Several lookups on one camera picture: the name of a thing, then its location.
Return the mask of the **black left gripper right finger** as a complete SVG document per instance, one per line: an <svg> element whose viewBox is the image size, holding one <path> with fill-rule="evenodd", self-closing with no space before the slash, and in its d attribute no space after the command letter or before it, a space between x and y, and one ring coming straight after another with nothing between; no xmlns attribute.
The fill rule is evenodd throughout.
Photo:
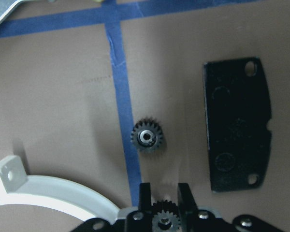
<svg viewBox="0 0 290 232"><path fill-rule="evenodd" d="M198 207L188 183L179 183L177 188L178 210L181 218L198 212Z"/></svg>

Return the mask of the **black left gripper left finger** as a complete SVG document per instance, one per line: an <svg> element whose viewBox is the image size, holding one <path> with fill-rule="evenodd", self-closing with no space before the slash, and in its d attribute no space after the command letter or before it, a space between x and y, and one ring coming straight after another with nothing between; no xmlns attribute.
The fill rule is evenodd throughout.
<svg viewBox="0 0 290 232"><path fill-rule="evenodd" d="M151 185L150 183L141 183L139 185L139 203L138 211L152 214L152 201L151 201Z"/></svg>

